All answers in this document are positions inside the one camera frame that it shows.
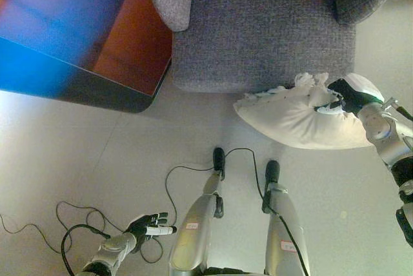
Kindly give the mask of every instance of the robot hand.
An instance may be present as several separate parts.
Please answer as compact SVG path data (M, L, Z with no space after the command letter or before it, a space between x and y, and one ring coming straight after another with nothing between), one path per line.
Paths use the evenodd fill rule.
M117 269L129 253L139 251L145 241L159 235L176 232L174 226L165 224L168 213L140 215L134 219L125 232L103 241L97 253L78 276L115 276Z
M384 103L380 91L366 78L348 74L328 86L338 94L342 109L356 115L363 123L367 139L392 172L404 205L396 212L406 241L413 247L413 130L392 117L392 106L407 119L413 117L391 98Z
M140 215L134 219L124 233L131 233L136 238L136 246L131 251L139 251L145 241L159 235L168 235L176 232L174 226L158 226L165 224L168 213L156 213L153 215Z

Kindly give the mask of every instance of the white pillow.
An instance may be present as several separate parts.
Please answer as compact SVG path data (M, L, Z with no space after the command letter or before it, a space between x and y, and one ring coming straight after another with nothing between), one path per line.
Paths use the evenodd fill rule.
M246 94L234 104L238 115L256 130L285 145L304 149L348 149L372 146L361 121L352 113L319 113L316 106L334 102L327 73L299 74L295 87L280 86L260 94Z

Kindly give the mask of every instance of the black cable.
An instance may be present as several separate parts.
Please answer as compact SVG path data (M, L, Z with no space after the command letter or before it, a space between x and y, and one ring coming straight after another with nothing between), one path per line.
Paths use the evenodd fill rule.
M190 168L189 166L178 165L178 166L173 167L173 168L167 173L167 175L166 175L166 177L165 177L165 190L166 190L166 194L168 195L169 201L172 203L172 207L174 208L174 212L175 212L175 219L174 219L174 221L172 222L171 226L174 226L174 225L175 225L176 220L177 220L177 217L178 217L178 212L177 212L177 210L176 210L175 202L174 202L174 200L171 198L170 193L169 193L169 190L168 190L168 178L169 178L169 175L170 175L174 170L176 170L177 168L186 168L187 170L192 170L192 171L197 171L197 172L205 172L205 171L210 171L210 170L212 170L214 167L205 168L205 169L200 170L200 169L197 169L197 168Z
M56 207L55 207L55 216L56 216L57 220L59 221L59 223L62 225L62 227L65 228L66 232L68 231L68 226L62 221L62 219L61 219L61 217L60 217L60 214L59 214L59 208L60 208L60 206L61 206L62 204L66 204L66 205L69 205L69 206L71 206L71 207L74 207L74 208L77 208L77 209L80 209L80 210L90 210L90 211L87 213L87 215L86 215L86 220L85 220L86 225L90 225L90 224L89 224L89 217L90 217L93 213L98 213L98 214L101 216L102 220L103 220L103 225L102 225L102 228L100 229L101 232L103 232L103 231L106 230L106 223L108 223L108 224L110 224L111 226L113 226L113 227L114 227L116 230L118 230L119 232L124 232L124 230L122 230L120 227L116 226L111 220L109 220L108 217L106 217L106 216L104 215L104 213L103 213L99 208L96 208L96 207L93 207L93 206L79 206L79 205L75 205L75 204L69 203L69 202L67 202L67 201L60 201L60 202L58 202L58 203L56 204ZM56 250L56 249L47 241L47 238L46 238L45 234L43 233L43 231L40 229L40 227L39 227L38 225L36 225L36 224L34 224L34 223L28 223L28 224L24 225L20 230L17 230L17 231L15 231L15 232L12 232L12 231L10 231L10 230L8 230L8 229L6 228L5 223L4 223L4 220L3 220L3 216L2 216L1 214L0 214L0 219L1 219L1 224L3 225L3 229L4 229L7 233L9 233L9 234L17 234L17 233L22 232L22 231L23 231L25 228L27 228L28 226L33 226L33 227L40 233L40 235L42 236L42 238L43 238L43 240L45 241L46 245L47 245L54 253L59 254L59 255L61 254L61 251ZM66 253L68 253L68 252L70 251L70 249L72 249L72 242L73 242L73 240L72 240L72 235L71 235L71 234L68 234L68 238L69 238L69 241L70 241L70 242L69 242L68 247L65 249L65 252L66 252ZM157 241L158 245L159 245L160 248L161 248L161 256L160 256L157 260L155 260L155 261L149 261L149 260L147 260L146 257L144 256L142 250L140 251L140 254L141 254L141 256L142 256L142 259L143 259L145 262L147 262L147 263L151 263L151 262L156 263L156 262L158 262L159 260L162 259L162 256L163 256L163 247L162 247L162 245L161 245L161 242L159 242L158 240L156 240L156 241Z
M5 222L4 222L4 220L3 220L3 215L1 215L1 214L0 214L0 219L1 219L1 224L3 225L3 229L5 229L5 231L6 231L7 233L9 233L9 234L17 234L17 233L22 232L22 231L23 231L25 228L27 228L28 226L33 226L33 227L40 233L40 235L42 236L42 238L43 238L43 240L45 241L46 245L47 245L53 252L55 252L55 253L57 253L57 254L60 254L60 251L54 249L53 246L50 245L50 243L47 241L44 233L40 230L40 228L38 227L38 225L36 225L36 224L34 224L34 223L28 223L28 224L26 224L25 226L23 226L20 230L17 230L17 231L12 232L12 231L10 231L10 230L7 230L7 228L6 228L6 226L5 226Z
M261 188L260 188L260 186L259 186L258 172L257 172L257 162L256 162L256 155L255 155L254 151L251 150L250 148L237 148L237 149L238 149L238 150L248 150L248 151L250 151L250 152L252 153L252 158L253 158L253 160L254 160L254 169L255 169L255 173L256 173L257 189L258 189L258 192L259 192L259 196L261 197L261 199L263 200L263 202L266 204L266 206L268 207L268 209L269 209L274 215L277 215L277 216L279 217L279 220L281 220L281 222L283 223L283 225L284 225L284 227L285 227L285 229L286 229L286 231L287 231L287 233L288 233L288 236L290 237L292 243L294 244L294 247L296 247L297 254L298 254L298 258L299 258L299 262L301 263L301 267L302 267L302 269L303 269L303 271L304 271L304 274L305 274L305 276L308 276L308 271L307 271L307 267L305 266L303 256L302 256L302 254L301 254L301 251L299 250L299 247L298 247L298 245L297 245L296 240L293 238L293 236L292 236L292 234L291 234L290 228L288 227L287 223L285 222L283 216L281 216L278 212L276 212L275 210L273 210L273 209L271 208L271 206L269 205L269 203L264 200L263 193L262 193Z
M234 151L236 151L236 150L247 150L247 151L251 152L252 158L253 158L253 160L254 160L254 170L255 170L255 175L256 175L257 189L258 189L258 192L259 192L259 196L261 197L261 199L263 200L263 202L265 202L265 201L264 201L264 196L263 196L263 193L262 193L262 191L261 191L261 188L260 188L260 185L259 185L259 181L258 181L257 161L256 161L256 155L255 155L254 151L253 151L252 149L250 149L250 148L234 148L234 149L230 150L230 151L225 155L225 157L228 157L232 152L234 152ZM174 222L173 222L171 225L174 225L174 224L176 223L176 220L177 220L177 210L176 210L175 202L174 202L174 200L173 200L173 199L171 198L171 196L170 196L170 193L169 193L169 190L168 190L168 183L167 183L167 182L168 182L169 175L170 175L175 169L177 169L177 168L185 168L185 169L187 169L187 170L193 170L193 171L202 172L202 171L210 171L210 170L212 170L214 167L200 170L200 169L191 168L191 167L188 167L188 166L175 166L174 168L172 168L172 169L167 173L166 178L165 178L165 190L166 190L166 194L168 195L168 198L169 198L170 202L172 203L172 206L174 207L174 211L175 211L175 220L174 220ZM281 216L278 212L276 212L275 210L273 210L273 209L271 208L271 206L269 206L269 204L268 204L267 202L265 202L265 204L267 205L268 209L269 209L274 215L278 216L279 219L281 220L281 222L283 223L283 225L284 225L284 227L285 227L285 229L286 229L286 231L287 231L287 233L288 233L288 236L290 237L290 239L291 239L294 247L295 247L296 250L297 250L298 258L299 258L299 261L300 261L300 263L301 263L301 267L302 267L302 269L303 269L303 271L304 271L304 274L305 274L306 276L308 276L307 267L305 266L304 259L303 259L303 256L302 256L302 254L301 254L301 251L300 251L300 249L299 249L299 247L298 247L298 245L297 245L296 240L295 240L294 237L292 236L291 231L290 231L290 228L288 227L287 223L285 222L283 216Z
M397 110L401 115L405 116L408 120L413 121L413 116L410 115L410 114L408 113L408 111L407 111L404 107L399 106L399 107L396 108L396 110Z
M87 224L76 224L75 226L68 229L67 232L65 233L65 236L63 236L62 243L60 244L60 249L61 249L61 255L62 255L63 262L64 262L64 264L66 266L66 269L67 269L67 272L69 273L70 276L75 276L75 274L72 271L72 269L69 265L69 262L67 261L67 258L66 258L65 242L66 242L66 238L68 236L70 236L70 232L72 232L74 229L77 229L77 228L88 228L93 233L102 235L105 239L110 238L109 234L105 234L101 230L98 230L97 228L94 228L93 226L89 226Z
M156 237L153 237L152 239L153 239L154 241L156 241L157 244L159 245L159 247L161 248L161 254L159 255L159 258L157 258L157 259L154 260L154 261L150 261L149 259L147 259L147 258L143 255L142 248L139 250L142 259L143 259L146 263L149 263L149 264L155 264L155 263L157 263L159 260L162 259L162 256L163 256L163 247L162 247L161 242L159 242Z

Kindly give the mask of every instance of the label sticker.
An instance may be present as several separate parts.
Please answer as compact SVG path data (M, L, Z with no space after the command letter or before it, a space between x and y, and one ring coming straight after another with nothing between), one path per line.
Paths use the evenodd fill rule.
M198 229L198 223L197 222L190 222L186 224L186 228L188 230L196 230Z
M281 241L281 249L289 252L297 252L296 247L292 242Z

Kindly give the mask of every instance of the silver metal joint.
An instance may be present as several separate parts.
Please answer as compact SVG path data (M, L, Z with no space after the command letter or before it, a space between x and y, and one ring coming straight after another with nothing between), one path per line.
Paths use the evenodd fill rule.
M391 106L393 106L393 108L395 110L398 109L399 105L398 105L398 100L396 100L395 98L391 97L389 100L387 100L382 106L381 108L383 110L388 110Z
M413 193L413 179L405 182L399 188L399 192L404 192L406 195L410 195Z

